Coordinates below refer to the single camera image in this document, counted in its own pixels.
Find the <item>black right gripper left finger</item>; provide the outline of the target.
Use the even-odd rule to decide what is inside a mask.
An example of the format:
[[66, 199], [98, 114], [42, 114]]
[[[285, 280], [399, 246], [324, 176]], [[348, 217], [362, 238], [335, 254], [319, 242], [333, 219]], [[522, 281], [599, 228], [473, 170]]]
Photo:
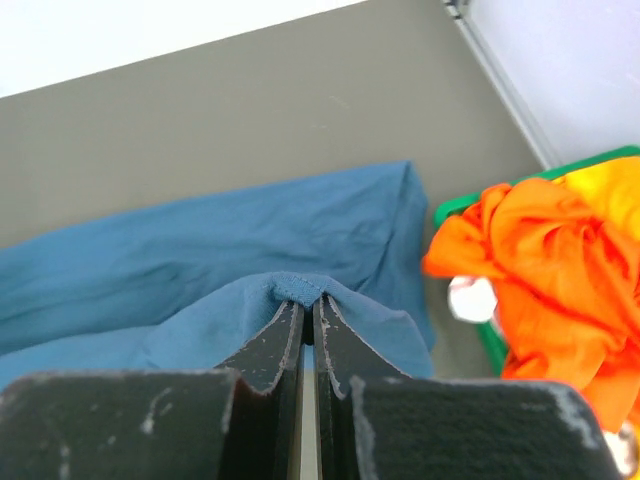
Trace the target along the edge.
[[285, 301], [222, 366], [239, 374], [224, 420], [220, 479], [297, 479], [300, 474], [304, 308]]

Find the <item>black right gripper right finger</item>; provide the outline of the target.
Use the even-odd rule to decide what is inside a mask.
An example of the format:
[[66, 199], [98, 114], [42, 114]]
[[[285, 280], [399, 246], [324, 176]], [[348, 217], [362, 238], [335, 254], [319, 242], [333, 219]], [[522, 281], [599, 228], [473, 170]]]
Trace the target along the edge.
[[407, 380], [346, 322], [324, 294], [313, 306], [319, 477], [377, 479], [375, 431], [364, 413], [368, 381]]

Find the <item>blue t shirt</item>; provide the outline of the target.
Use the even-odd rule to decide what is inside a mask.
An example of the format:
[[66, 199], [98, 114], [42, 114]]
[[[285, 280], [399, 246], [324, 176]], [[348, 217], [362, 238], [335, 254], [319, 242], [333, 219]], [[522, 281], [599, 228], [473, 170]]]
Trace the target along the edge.
[[433, 372], [427, 210], [393, 162], [73, 225], [1, 252], [1, 382], [40, 371], [207, 369], [285, 301], [330, 296], [387, 361]]

